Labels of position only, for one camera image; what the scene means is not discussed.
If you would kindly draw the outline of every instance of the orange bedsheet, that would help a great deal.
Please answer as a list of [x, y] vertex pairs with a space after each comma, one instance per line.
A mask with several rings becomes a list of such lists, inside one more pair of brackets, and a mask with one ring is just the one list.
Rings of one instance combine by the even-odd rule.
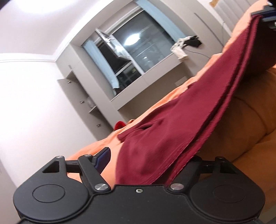
[[[236, 27], [233, 30], [232, 37], [229, 39], [227, 44], [225, 45], [223, 52], [225, 52], [229, 46], [235, 41], [237, 36], [247, 27], [248, 22], [250, 21], [250, 13], [261, 10], [262, 7], [266, 5], [266, 0], [259, 0], [258, 2], [254, 3], [248, 10], [247, 12], [243, 15], [243, 17], [240, 19], [240, 21], [237, 23]], [[104, 171], [102, 172], [102, 177], [110, 184], [113, 186], [115, 184], [115, 169], [116, 169], [116, 162], [117, 162], [117, 156], [118, 153], [122, 147], [122, 144], [118, 139], [117, 135], [124, 132], [125, 130], [129, 129], [130, 127], [134, 126], [138, 122], [140, 122], [145, 116], [147, 116], [150, 112], [152, 112], [154, 109], [157, 107], [167, 103], [168, 101], [177, 98], [181, 93], [187, 90], [187, 87], [193, 83], [196, 82], [204, 73], [206, 70], [212, 66], [217, 59], [222, 55], [222, 53], [215, 54], [211, 57], [211, 59], [208, 61], [208, 63], [196, 74], [196, 76], [190, 78], [187, 80], [184, 84], [179, 86], [178, 88], [174, 89], [171, 91], [169, 94], [167, 94], [164, 98], [162, 98], [159, 102], [157, 102], [155, 105], [150, 107], [145, 113], [143, 113], [141, 116], [139, 116], [135, 120], [131, 120], [127, 126], [125, 126], [122, 129], [119, 129], [117, 131], [112, 132], [107, 138], [94, 142], [80, 151], [78, 151], [76, 154], [72, 155], [71, 157], [68, 157], [67, 160], [75, 160], [79, 156], [82, 156], [84, 154], [96, 154], [98, 153], [101, 149], [104, 147], [109, 147], [111, 149], [111, 161], [109, 164], [106, 166]], [[69, 177], [79, 180], [80, 177], [78, 174], [68, 174]]]

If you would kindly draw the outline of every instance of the windowsill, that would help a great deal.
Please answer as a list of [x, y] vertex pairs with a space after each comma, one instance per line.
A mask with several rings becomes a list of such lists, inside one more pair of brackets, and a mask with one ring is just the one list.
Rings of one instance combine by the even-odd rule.
[[128, 87], [126, 87], [122, 92], [116, 95], [112, 100], [113, 106], [119, 110], [121, 107], [126, 105], [135, 96], [149, 87], [151, 84], [156, 82], [170, 70], [175, 68], [181, 63], [177, 57], [171, 53], [166, 58], [161, 60], [155, 66], [146, 71], [141, 77], [136, 79]]

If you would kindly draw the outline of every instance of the orange blanket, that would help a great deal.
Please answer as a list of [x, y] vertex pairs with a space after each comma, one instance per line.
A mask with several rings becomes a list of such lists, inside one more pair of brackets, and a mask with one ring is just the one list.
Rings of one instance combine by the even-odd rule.
[[[237, 38], [237, 36], [247, 27], [247, 24], [251, 18], [250, 13], [257, 11], [257, 10], [261, 10], [264, 5], [266, 5], [266, 0], [259, 0], [258, 2], [253, 4], [248, 9], [248, 11], [244, 14], [244, 16], [240, 19], [240, 21], [237, 23], [236, 27], [234, 28], [232, 37], [229, 39], [228, 43], [224, 47], [223, 52], [225, 52], [229, 48], [229, 46], [233, 43], [233, 41]], [[204, 68], [201, 71], [199, 71], [197, 73], [197, 75], [195, 77], [190, 78], [183, 85], [181, 85], [178, 88], [171, 91], [168, 95], [166, 95], [163, 99], [161, 99], [159, 102], [157, 102], [151, 108], [149, 108], [144, 114], [142, 114], [136, 120], [131, 120], [127, 124], [127, 126], [125, 126], [124, 128], [114, 131], [107, 138], [105, 138], [101, 141], [94, 142], [91, 145], [84, 147], [83, 149], [78, 151], [76, 154], [72, 155], [71, 157], [69, 157], [67, 159], [74, 160], [84, 154], [96, 154], [104, 147], [109, 147], [111, 149], [112, 157], [111, 157], [110, 163], [107, 165], [107, 167], [102, 172], [102, 176], [111, 186], [113, 186], [115, 183], [115, 167], [116, 167], [116, 162], [117, 162], [117, 156], [122, 147], [122, 143], [117, 139], [117, 135], [124, 132], [125, 130], [129, 129], [130, 127], [134, 126], [138, 122], [140, 122], [145, 116], [147, 116], [150, 112], [152, 112], [157, 107], [167, 103], [168, 101], [170, 101], [172, 99], [177, 98], [181, 93], [183, 93], [184, 91], [187, 90], [188, 85], [190, 85], [193, 82], [196, 82], [205, 73], [205, 71], [208, 70], [209, 67], [214, 62], [217, 61], [217, 59], [221, 55], [222, 55], [222, 53], [213, 55], [211, 57], [211, 59], [209, 60], [209, 62], [204, 66]], [[269, 72], [269, 74], [271, 75], [271, 77], [269, 76], [270, 79], [272, 79], [273, 82], [275, 81], [275, 84], [276, 84], [276, 79], [273, 78], [276, 74], [276, 71], [274, 71], [272, 69]], [[248, 88], [250, 88], [250, 86], [248, 87], [247, 85], [244, 85], [243, 88], [240, 88], [240, 90], [237, 91], [236, 100], [233, 100], [231, 105], [229, 106], [234, 109], [228, 110], [226, 112], [227, 115], [224, 116], [224, 118], [222, 119], [222, 122], [220, 122], [218, 127], [216, 128], [217, 130], [219, 130], [219, 131], [215, 132], [215, 133], [218, 133], [218, 135], [219, 135], [219, 133], [225, 133], [225, 131], [223, 131], [223, 130], [227, 130], [227, 128], [231, 128], [231, 130], [232, 130], [231, 134], [233, 134], [233, 136], [229, 136], [229, 132], [225, 133], [227, 135], [227, 138], [224, 136], [217, 137], [217, 136], [215, 136], [216, 134], [212, 135], [210, 137], [210, 140], [206, 142], [206, 144], [203, 146], [203, 149], [199, 153], [199, 155], [202, 156], [203, 159], [209, 159], [209, 158], [214, 159], [215, 156], [221, 155], [221, 156], [226, 156], [226, 158], [231, 161], [235, 161], [239, 158], [239, 156], [241, 156], [243, 153], [247, 152], [257, 142], [259, 142], [263, 136], [265, 136], [266, 134], [269, 134], [270, 132], [272, 132], [275, 129], [275, 127], [273, 126], [270, 128], [271, 129], [270, 132], [265, 130], [266, 128], [263, 127], [263, 125], [261, 124], [262, 121], [260, 121], [260, 123], [257, 122], [260, 120], [260, 115], [258, 115], [258, 114], [256, 115], [256, 113], [254, 111], [252, 112], [249, 109], [243, 108], [243, 106], [241, 105], [241, 101], [245, 101], [245, 102], [248, 101], [248, 99], [247, 99]], [[263, 89], [267, 89], [267, 86], [264, 84], [259, 89], [260, 89], [260, 91]], [[242, 111], [242, 113], [240, 113], [241, 116], [239, 116], [238, 118], [237, 117], [235, 118], [235, 116], [236, 116], [235, 114], [239, 113], [241, 111]], [[227, 122], [229, 116], [233, 121], [240, 119], [240, 122], [244, 124], [243, 127], [245, 127], [246, 130], [244, 130], [244, 133], [241, 134], [238, 138], [237, 138], [235, 130], [239, 129], [239, 126], [235, 125], [236, 122], [234, 122], [234, 123]], [[231, 153], [229, 155], [225, 155], [225, 152], [227, 150], [226, 149], [223, 150], [223, 147], [225, 145], [227, 145], [226, 144], [227, 142], [230, 142], [230, 141], [231, 142], [233, 141], [233, 143], [228, 144], [228, 146], [231, 148], [231, 150], [230, 150]], [[80, 180], [78, 174], [69, 174], [69, 177]]]

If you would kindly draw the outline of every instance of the shelf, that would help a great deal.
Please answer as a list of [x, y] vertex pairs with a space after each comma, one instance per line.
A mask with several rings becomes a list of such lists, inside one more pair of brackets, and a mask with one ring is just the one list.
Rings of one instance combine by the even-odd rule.
[[98, 109], [97, 106], [94, 106], [93, 108], [91, 108], [91, 110], [89, 111], [89, 113], [91, 113], [92, 111], [95, 111], [97, 109]]

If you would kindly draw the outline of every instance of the maroon garment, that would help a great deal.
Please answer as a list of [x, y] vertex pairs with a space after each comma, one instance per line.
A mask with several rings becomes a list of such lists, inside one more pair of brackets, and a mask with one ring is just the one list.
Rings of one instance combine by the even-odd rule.
[[118, 135], [116, 184], [169, 185], [210, 136], [244, 75], [276, 64], [276, 32], [254, 16], [248, 28], [195, 83]]

